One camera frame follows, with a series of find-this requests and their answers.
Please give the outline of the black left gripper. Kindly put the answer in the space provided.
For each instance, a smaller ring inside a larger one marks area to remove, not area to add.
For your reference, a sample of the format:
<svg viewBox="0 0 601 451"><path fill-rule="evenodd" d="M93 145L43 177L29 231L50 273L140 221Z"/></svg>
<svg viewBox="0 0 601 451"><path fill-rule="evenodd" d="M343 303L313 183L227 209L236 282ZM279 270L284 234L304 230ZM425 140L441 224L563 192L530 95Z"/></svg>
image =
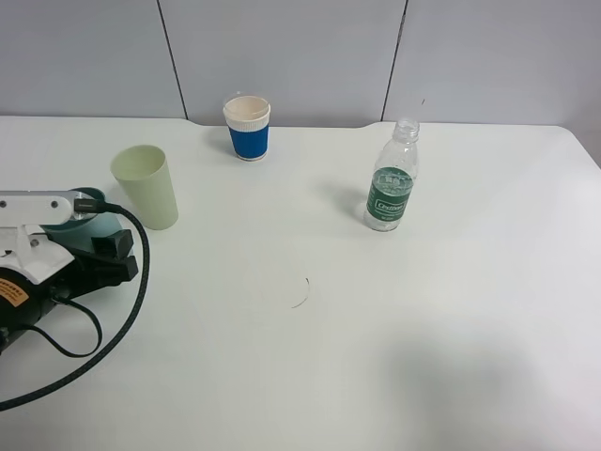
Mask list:
<svg viewBox="0 0 601 451"><path fill-rule="evenodd" d="M105 237L92 237L94 253L75 250L69 265L33 286L34 299L40 310L53 310L58 300L74 300L102 288L117 287L130 282L138 274L136 258L130 256L133 236L129 229L121 229Z"/></svg>

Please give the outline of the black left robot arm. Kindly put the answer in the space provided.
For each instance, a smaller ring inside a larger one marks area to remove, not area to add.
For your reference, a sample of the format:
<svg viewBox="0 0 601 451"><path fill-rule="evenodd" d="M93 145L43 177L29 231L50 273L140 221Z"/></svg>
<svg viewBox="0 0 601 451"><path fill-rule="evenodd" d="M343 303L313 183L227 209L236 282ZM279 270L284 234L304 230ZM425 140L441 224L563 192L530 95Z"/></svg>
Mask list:
<svg viewBox="0 0 601 451"><path fill-rule="evenodd" d="M19 272L1 268L1 349L5 350L28 331L43 336L60 353L70 358L84 358L63 348L37 323L56 306L79 310L92 321L99 347L103 332L98 317L74 300L99 289L117 287L130 282L138 273L135 256L131 254L133 236L128 229L92 240L91 252L67 248L73 260L66 267L38 284Z"/></svg>

